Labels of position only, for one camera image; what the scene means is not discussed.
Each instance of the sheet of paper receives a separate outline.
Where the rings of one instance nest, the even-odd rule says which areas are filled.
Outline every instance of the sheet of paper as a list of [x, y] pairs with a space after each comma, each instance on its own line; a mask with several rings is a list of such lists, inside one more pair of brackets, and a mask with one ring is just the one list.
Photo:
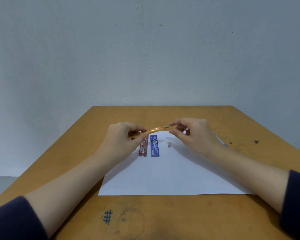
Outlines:
[[105, 175], [99, 195], [253, 194], [169, 132], [156, 135], [160, 157], [151, 157], [150, 141], [147, 157], [138, 156], [138, 147]]

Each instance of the table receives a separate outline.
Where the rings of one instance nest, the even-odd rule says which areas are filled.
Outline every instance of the table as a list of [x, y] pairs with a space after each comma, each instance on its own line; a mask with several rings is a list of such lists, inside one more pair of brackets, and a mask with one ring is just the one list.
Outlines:
[[[205, 118], [228, 146], [259, 161], [300, 172], [300, 150], [233, 106], [92, 107], [4, 193], [0, 205], [53, 180], [93, 155], [108, 125], [146, 128], [178, 117]], [[98, 196], [100, 180], [59, 229], [56, 239], [290, 239], [279, 214], [256, 195]], [[105, 212], [112, 212], [104, 222]]]

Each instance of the person's left hand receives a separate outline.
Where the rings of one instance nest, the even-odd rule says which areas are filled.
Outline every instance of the person's left hand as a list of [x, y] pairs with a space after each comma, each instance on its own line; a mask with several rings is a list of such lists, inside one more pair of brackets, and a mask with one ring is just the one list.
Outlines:
[[128, 136], [140, 131], [146, 132], [147, 129], [130, 122], [112, 124], [109, 126], [108, 133], [96, 153], [105, 160], [110, 160], [109, 163], [114, 167], [129, 157], [148, 136], [147, 133], [144, 133], [133, 140], [128, 139]]

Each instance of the dark blue sleeve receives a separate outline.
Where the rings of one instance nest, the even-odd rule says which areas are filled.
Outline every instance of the dark blue sleeve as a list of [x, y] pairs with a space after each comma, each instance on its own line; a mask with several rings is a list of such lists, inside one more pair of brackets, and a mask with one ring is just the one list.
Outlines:
[[280, 217], [280, 226], [300, 239], [300, 173], [290, 170]]
[[0, 240], [8, 239], [48, 239], [39, 218], [23, 196], [0, 207]]

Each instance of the hashtag symbol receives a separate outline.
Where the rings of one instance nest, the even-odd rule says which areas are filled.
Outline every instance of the hashtag symbol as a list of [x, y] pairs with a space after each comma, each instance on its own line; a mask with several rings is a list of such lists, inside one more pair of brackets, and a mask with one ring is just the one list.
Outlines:
[[113, 212], [111, 212], [111, 210], [109, 210], [109, 211], [106, 211], [104, 214], [105, 214], [105, 216], [103, 217], [104, 219], [103, 219], [103, 221], [107, 224], [108, 223], [108, 225], [109, 225], [109, 223], [110, 223], [110, 218], [111, 218], [111, 214], [112, 214]]

